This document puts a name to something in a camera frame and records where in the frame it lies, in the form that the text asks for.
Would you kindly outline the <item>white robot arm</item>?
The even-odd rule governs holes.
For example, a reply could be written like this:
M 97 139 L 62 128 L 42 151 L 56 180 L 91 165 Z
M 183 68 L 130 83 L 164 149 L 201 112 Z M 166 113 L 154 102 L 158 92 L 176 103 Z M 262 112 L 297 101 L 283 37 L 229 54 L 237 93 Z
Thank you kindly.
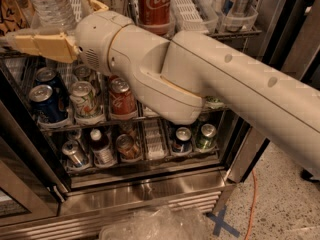
M 102 7 L 73 31 L 27 28 L 1 43 L 117 75 L 138 101 L 175 124 L 193 123 L 214 96 L 313 176 L 320 173 L 319 91 L 206 35 L 180 31 L 167 40 Z

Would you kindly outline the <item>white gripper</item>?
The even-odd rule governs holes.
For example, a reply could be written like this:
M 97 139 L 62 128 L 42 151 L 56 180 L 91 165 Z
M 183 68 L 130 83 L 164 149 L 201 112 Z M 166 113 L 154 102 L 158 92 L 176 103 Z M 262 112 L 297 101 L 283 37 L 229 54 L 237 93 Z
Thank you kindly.
M 122 14 L 108 11 L 109 7 L 98 0 L 80 0 L 80 3 L 82 17 L 85 18 L 76 27 L 75 41 L 65 33 L 40 35 L 10 32 L 2 38 L 2 46 L 62 63 L 76 61 L 79 53 L 87 67 L 110 75 L 108 53 L 111 43 L 117 33 L 132 25 L 133 21 Z

